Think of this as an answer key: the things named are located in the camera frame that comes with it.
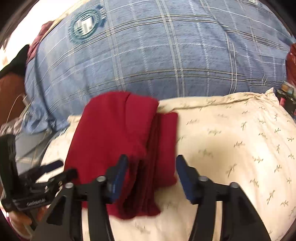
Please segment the person's left hand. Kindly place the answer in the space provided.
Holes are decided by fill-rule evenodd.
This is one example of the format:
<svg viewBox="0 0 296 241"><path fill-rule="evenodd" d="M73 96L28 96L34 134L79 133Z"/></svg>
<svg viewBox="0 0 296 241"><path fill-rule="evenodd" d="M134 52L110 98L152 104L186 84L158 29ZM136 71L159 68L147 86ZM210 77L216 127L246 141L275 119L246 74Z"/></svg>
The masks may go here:
<svg viewBox="0 0 296 241"><path fill-rule="evenodd" d="M32 210L33 220L40 222L47 212L47 207L40 207L38 209ZM7 221L10 223L12 229L17 234L21 240L30 240L32 235L29 233L27 226L32 225L32 219L21 211L11 211L7 213Z"/></svg>

